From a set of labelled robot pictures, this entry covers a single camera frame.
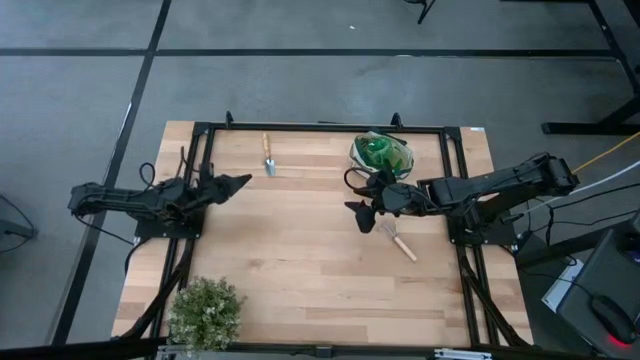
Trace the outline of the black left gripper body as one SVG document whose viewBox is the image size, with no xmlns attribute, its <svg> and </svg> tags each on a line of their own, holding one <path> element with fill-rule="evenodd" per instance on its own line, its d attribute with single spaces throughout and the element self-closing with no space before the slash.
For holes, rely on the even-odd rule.
<svg viewBox="0 0 640 360">
<path fill-rule="evenodd" d="M 224 181 L 225 175 L 214 175 L 214 165 L 212 163 L 202 165 L 199 172 L 198 186 L 196 187 L 195 204 L 197 206 L 205 206 L 224 203 Z"/>
</svg>

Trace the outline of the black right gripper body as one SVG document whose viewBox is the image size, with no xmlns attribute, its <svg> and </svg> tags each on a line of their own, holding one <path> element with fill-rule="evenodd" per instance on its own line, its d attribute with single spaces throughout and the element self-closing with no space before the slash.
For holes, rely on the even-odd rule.
<svg viewBox="0 0 640 360">
<path fill-rule="evenodd" d="M 419 191 L 410 185 L 398 183 L 393 168 L 389 162 L 385 162 L 382 169 L 372 172 L 366 168 L 356 167 L 356 172 L 368 175 L 366 185 L 379 183 L 382 185 L 382 194 L 375 198 L 369 198 L 370 213 L 355 213 L 356 223 L 361 233 L 370 233 L 376 224 L 375 216 L 391 213 L 395 217 L 406 213 L 417 216 L 422 205 Z"/>
</svg>

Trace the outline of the wooden handled garden trowel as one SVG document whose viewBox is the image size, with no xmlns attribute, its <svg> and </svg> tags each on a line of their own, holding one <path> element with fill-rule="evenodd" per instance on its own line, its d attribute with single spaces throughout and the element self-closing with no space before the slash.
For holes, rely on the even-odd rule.
<svg viewBox="0 0 640 360">
<path fill-rule="evenodd" d="M 265 155 L 265 171 L 268 176 L 272 177 L 276 173 L 275 161 L 272 159 L 271 142 L 267 133 L 262 134 L 262 145 Z"/>
</svg>

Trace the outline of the wooden handled hand rake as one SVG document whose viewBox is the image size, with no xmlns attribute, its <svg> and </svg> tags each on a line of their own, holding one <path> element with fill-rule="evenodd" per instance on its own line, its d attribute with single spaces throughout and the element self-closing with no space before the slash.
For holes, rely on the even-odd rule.
<svg viewBox="0 0 640 360">
<path fill-rule="evenodd" d="M 412 261 L 418 260 L 414 252 L 408 247 L 408 245 L 400 238 L 399 232 L 395 223 L 385 222 L 381 225 L 381 228 L 391 237 L 394 243 L 401 249 L 401 251 Z"/>
</svg>

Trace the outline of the potted green plant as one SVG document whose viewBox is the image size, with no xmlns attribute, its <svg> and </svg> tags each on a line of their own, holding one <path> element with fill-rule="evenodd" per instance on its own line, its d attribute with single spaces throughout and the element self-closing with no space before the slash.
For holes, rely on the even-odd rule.
<svg viewBox="0 0 640 360">
<path fill-rule="evenodd" d="M 178 291 L 169 309 L 168 343 L 183 345 L 188 356 L 226 350 L 239 339 L 246 300 L 226 278 L 195 277 Z"/>
</svg>

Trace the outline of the black chair base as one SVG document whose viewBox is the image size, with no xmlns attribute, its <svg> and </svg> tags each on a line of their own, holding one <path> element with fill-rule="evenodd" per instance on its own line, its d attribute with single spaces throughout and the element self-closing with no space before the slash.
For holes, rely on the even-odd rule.
<svg viewBox="0 0 640 360">
<path fill-rule="evenodd" d="M 424 21 L 424 19 L 426 18 L 427 14 L 430 12 L 431 8 L 433 7 L 433 5 L 436 3 L 437 0 L 403 0 L 405 3 L 411 4 L 411 5 L 421 5 L 422 6 L 422 10 L 421 13 L 418 17 L 417 20 L 417 24 L 421 25 Z"/>
</svg>

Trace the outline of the white paper sheet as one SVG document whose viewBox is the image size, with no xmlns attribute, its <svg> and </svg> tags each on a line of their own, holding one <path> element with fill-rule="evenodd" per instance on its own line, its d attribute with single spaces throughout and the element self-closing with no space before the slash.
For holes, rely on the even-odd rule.
<svg viewBox="0 0 640 360">
<path fill-rule="evenodd" d="M 566 266 L 558 276 L 552 277 L 553 283 L 541 298 L 541 301 L 553 313 L 557 312 L 561 301 L 568 294 L 573 281 L 580 274 L 583 266 L 584 263 L 577 259 L 574 265 Z"/>
</svg>

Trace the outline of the grey stand foot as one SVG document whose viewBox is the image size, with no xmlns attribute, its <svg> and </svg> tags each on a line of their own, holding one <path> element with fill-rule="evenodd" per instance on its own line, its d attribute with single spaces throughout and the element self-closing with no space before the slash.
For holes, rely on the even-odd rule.
<svg viewBox="0 0 640 360">
<path fill-rule="evenodd" d="M 14 235 L 29 239 L 35 235 L 33 227 L 25 227 L 15 222 L 0 219 L 0 236 Z"/>
</svg>

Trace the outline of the black horizontal bar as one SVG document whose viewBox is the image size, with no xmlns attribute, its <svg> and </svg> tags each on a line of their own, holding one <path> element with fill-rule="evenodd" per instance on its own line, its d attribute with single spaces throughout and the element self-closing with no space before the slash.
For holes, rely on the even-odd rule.
<svg viewBox="0 0 640 360">
<path fill-rule="evenodd" d="M 166 337 L 124 338 L 102 342 L 75 343 L 0 350 L 0 360 L 130 360 L 155 355 L 167 343 Z"/>
</svg>

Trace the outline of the dark grey desk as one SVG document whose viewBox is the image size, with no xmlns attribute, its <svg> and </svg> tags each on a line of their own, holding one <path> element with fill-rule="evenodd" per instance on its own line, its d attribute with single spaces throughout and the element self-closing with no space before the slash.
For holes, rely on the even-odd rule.
<svg viewBox="0 0 640 360">
<path fill-rule="evenodd" d="M 633 344 L 616 341 L 593 315 L 593 295 L 611 298 L 630 316 L 637 335 Z M 640 360 L 640 239 L 629 232 L 607 231 L 556 313 L 600 353 Z"/>
</svg>

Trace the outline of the black computer mouse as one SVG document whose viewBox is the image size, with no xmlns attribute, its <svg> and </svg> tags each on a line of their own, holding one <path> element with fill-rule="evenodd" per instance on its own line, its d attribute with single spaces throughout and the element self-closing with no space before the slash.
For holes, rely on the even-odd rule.
<svg viewBox="0 0 640 360">
<path fill-rule="evenodd" d="M 590 308 L 593 315 L 616 341 L 625 345 L 635 342 L 637 338 L 635 325 L 630 316 L 615 301 L 604 295 L 593 295 L 590 299 Z"/>
</svg>

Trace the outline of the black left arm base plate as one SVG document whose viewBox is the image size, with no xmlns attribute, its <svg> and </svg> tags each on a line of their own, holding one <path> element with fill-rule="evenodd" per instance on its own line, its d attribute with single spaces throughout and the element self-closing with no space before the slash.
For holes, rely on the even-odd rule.
<svg viewBox="0 0 640 360">
<path fill-rule="evenodd" d="M 139 238 L 199 238 L 202 233 L 204 216 L 197 215 L 184 223 L 166 225 L 160 220 L 139 220 L 135 236 Z"/>
</svg>

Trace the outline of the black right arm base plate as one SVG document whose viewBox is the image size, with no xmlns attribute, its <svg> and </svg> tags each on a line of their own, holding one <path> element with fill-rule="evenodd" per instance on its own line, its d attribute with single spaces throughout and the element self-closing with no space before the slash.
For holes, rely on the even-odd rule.
<svg viewBox="0 0 640 360">
<path fill-rule="evenodd" d="M 514 243 L 513 217 L 509 210 L 496 212 L 481 205 L 468 212 L 464 208 L 446 215 L 450 237 L 462 245 L 511 245 Z"/>
</svg>

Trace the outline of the silver metal bracket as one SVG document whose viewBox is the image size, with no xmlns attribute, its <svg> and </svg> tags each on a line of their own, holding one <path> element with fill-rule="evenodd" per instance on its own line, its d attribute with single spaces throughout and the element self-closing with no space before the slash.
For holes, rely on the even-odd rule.
<svg viewBox="0 0 640 360">
<path fill-rule="evenodd" d="M 434 351 L 435 360 L 493 360 L 492 354 L 470 350 L 441 348 Z"/>
</svg>

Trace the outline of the black desk leg frame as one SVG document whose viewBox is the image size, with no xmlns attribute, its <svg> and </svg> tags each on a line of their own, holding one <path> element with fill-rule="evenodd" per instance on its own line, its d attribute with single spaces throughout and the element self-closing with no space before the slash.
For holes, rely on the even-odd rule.
<svg viewBox="0 0 640 360">
<path fill-rule="evenodd" d="M 613 58 L 622 67 L 633 90 L 633 97 L 619 108 L 593 123 L 545 122 L 541 130 L 547 135 L 633 135 L 640 132 L 640 124 L 631 124 L 630 119 L 640 115 L 640 81 L 629 65 L 626 55 L 619 45 L 613 30 L 605 19 L 596 0 L 586 0 L 601 32 L 612 51 Z"/>
</svg>

